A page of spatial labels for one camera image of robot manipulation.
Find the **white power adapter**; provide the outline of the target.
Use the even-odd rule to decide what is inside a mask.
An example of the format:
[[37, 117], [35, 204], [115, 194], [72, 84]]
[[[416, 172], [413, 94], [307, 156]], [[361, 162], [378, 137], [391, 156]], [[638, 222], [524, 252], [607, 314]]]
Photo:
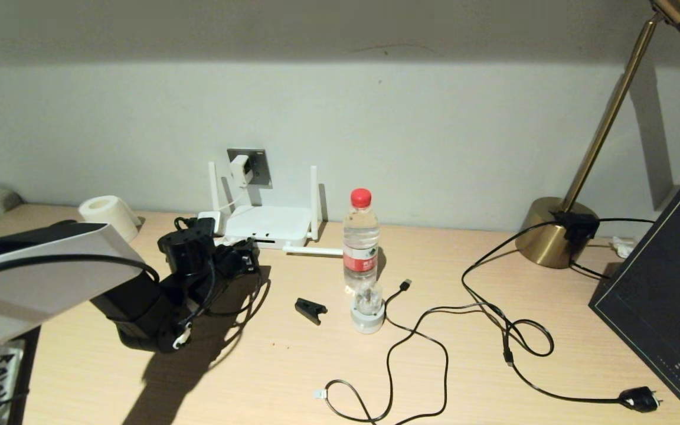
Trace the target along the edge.
[[230, 161], [230, 175], [234, 183], [240, 188], [246, 188], [254, 178], [251, 159], [246, 154], [240, 154]]

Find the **white router with antennas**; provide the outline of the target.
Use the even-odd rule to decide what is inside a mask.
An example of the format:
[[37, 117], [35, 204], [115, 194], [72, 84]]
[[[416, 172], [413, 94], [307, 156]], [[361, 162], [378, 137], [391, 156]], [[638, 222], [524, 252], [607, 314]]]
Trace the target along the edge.
[[226, 216], [225, 205], [219, 205], [218, 195], [211, 194], [218, 212], [201, 212], [215, 218], [213, 237], [218, 244], [234, 244], [253, 239], [260, 249], [276, 249], [285, 253], [342, 256], [342, 249], [307, 247], [307, 242], [319, 240], [319, 225], [323, 222], [319, 196], [318, 167], [310, 167], [310, 199], [308, 208], [275, 207], [274, 205], [241, 205]]

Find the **small black clip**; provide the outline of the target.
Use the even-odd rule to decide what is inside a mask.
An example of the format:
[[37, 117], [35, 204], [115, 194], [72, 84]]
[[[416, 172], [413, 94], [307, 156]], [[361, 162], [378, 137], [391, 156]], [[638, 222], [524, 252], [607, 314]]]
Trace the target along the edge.
[[321, 325], [321, 315], [326, 314], [328, 309], [323, 304], [303, 298], [297, 298], [294, 304], [295, 311], [305, 317], [316, 326]]

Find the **water bottle red cap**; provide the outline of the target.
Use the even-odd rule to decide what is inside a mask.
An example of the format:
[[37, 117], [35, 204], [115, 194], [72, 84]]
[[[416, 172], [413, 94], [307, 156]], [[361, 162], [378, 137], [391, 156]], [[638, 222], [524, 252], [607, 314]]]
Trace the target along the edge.
[[380, 221], [372, 207], [372, 192], [356, 188], [342, 221], [342, 264], [347, 294], [356, 293], [378, 280]]

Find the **small glass dome white base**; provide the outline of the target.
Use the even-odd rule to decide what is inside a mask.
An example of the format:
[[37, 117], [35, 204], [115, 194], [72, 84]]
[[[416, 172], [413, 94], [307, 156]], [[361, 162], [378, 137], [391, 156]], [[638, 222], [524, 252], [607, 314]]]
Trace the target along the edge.
[[374, 334], [385, 322], [383, 289], [376, 282], [359, 283], [351, 302], [351, 320], [356, 331]]

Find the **white toilet paper roll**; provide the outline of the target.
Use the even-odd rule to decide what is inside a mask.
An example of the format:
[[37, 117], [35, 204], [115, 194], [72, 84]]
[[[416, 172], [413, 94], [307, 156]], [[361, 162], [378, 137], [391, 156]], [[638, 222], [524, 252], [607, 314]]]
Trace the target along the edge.
[[78, 211], [87, 223], [105, 223], [112, 226], [126, 242], [134, 240], [142, 226], [140, 218], [130, 209], [127, 202], [113, 195], [83, 201]]

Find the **brass desk lamp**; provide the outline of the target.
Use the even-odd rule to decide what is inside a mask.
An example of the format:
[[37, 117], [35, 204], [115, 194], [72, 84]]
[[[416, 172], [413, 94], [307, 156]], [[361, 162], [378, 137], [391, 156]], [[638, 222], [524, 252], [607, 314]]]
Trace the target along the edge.
[[640, 28], [623, 72], [616, 81], [601, 121], [565, 196], [535, 199], [527, 211], [521, 231], [515, 235], [515, 247], [518, 252], [532, 263], [545, 268], [567, 269], [575, 263], [588, 245], [589, 240], [586, 244], [569, 244], [564, 240], [564, 228], [555, 220], [553, 213], [567, 211], [597, 216], [592, 209], [578, 201], [578, 196], [582, 193], [597, 157], [612, 131], [656, 27], [664, 22], [680, 32], [680, 0], [648, 0], [648, 2], [653, 15], [646, 19]]

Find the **black box on lamp base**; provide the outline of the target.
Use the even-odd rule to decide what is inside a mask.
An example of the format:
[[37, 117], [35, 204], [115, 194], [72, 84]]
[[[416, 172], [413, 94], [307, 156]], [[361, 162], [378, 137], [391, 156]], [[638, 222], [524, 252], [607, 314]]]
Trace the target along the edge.
[[564, 228], [564, 240], [569, 244], [586, 244], [596, 236], [601, 221], [594, 214], [558, 211], [553, 217]]

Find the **dark gift bag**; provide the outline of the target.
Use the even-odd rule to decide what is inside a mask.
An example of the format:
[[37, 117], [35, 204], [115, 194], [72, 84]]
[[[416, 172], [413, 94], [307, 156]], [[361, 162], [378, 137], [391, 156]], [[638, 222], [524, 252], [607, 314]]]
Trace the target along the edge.
[[680, 189], [589, 307], [680, 400]]

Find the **grey wall socket plate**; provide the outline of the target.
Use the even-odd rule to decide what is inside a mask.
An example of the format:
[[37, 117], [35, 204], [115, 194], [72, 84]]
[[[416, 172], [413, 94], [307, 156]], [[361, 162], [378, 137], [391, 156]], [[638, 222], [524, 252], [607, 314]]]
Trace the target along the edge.
[[240, 154], [246, 154], [250, 157], [251, 165], [253, 166], [254, 171], [254, 178], [249, 185], [259, 185], [265, 187], [272, 185], [272, 175], [270, 174], [267, 155], [264, 149], [228, 148], [227, 154], [229, 162], [234, 159], [235, 156]]

